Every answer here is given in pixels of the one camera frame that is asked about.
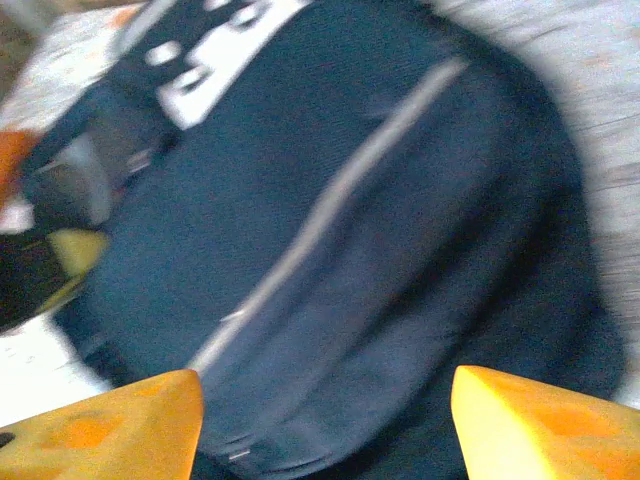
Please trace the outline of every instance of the white logo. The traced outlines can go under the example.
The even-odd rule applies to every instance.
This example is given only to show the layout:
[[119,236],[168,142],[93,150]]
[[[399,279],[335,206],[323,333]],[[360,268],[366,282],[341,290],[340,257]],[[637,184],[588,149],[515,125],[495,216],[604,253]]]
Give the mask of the white logo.
[[[185,57],[193,68],[158,89],[169,117],[186,130],[204,121],[273,35],[311,0],[256,0],[202,37]],[[209,2],[211,8],[227,2]]]

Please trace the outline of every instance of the orange plastic part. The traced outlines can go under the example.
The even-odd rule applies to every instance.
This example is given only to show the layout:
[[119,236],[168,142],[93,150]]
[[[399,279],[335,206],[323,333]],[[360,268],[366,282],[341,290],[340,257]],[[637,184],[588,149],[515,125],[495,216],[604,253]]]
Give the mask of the orange plastic part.
[[194,371],[143,380],[0,428],[0,480],[188,480],[202,416]]
[[470,480],[639,480],[640,411],[482,367],[451,398]]
[[18,167],[36,141],[35,135],[27,131],[0,131],[0,209],[13,193]]

